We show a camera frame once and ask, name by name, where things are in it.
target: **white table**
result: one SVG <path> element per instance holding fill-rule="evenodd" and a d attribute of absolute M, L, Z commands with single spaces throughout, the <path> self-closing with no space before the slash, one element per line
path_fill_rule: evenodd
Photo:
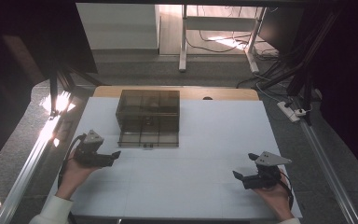
<path fill-rule="evenodd" d="M 261 101 L 181 100 L 178 148 L 118 148 L 118 98 L 89 98 L 76 135 L 93 129 L 101 154 L 121 150 L 73 196 L 75 215 L 112 218 L 274 218 L 232 171 L 256 174 L 247 154 L 280 155 Z M 50 194 L 55 193 L 56 184 Z M 293 213 L 301 217 L 294 203 Z"/>

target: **gray floor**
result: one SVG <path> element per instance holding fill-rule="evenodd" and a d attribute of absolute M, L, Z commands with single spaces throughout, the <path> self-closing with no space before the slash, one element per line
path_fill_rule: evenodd
<path fill-rule="evenodd" d="M 158 55 L 114 55 L 111 52 L 95 52 L 99 68 L 96 78 L 108 85 L 163 85 L 163 86 L 209 86 L 235 88 L 239 81 L 250 79 L 249 65 L 244 55 L 239 56 L 190 56 L 186 73 L 178 72 L 177 56 Z M 266 71 L 272 62 L 259 62 L 260 70 Z M 59 130 L 60 144 L 52 146 L 43 156 L 37 171 L 21 201 L 12 223 L 27 223 L 38 214 L 46 200 L 51 184 L 57 174 L 77 122 L 94 86 L 74 76 L 77 87 L 74 91 L 76 107 L 66 116 Z M 241 85 L 252 88 L 253 81 Z M 34 88 L 32 102 L 16 131 L 11 135 L 0 153 L 0 201 L 3 202 L 16 180 L 21 167 L 38 136 L 39 130 L 48 119 L 48 112 L 39 105 L 48 95 L 48 82 Z M 271 91 L 282 91 L 281 86 Z M 325 181 L 324 174 L 315 159 L 310 144 L 298 123 L 291 123 L 276 106 L 276 101 L 259 93 L 264 102 L 272 130 L 282 155 L 294 162 L 287 166 L 297 201 L 303 214 L 302 223 L 346 223 L 334 194 Z M 280 95 L 273 95 L 284 100 Z M 323 120 L 319 103 L 312 104 L 311 120 L 326 153 L 340 180 L 351 196 L 358 211 L 358 161 L 340 140 L 337 134 Z M 79 217 L 78 223 L 116 223 L 114 220 Z M 122 223 L 146 223 L 139 220 Z M 258 220 L 252 223 L 276 223 L 274 220 Z"/>

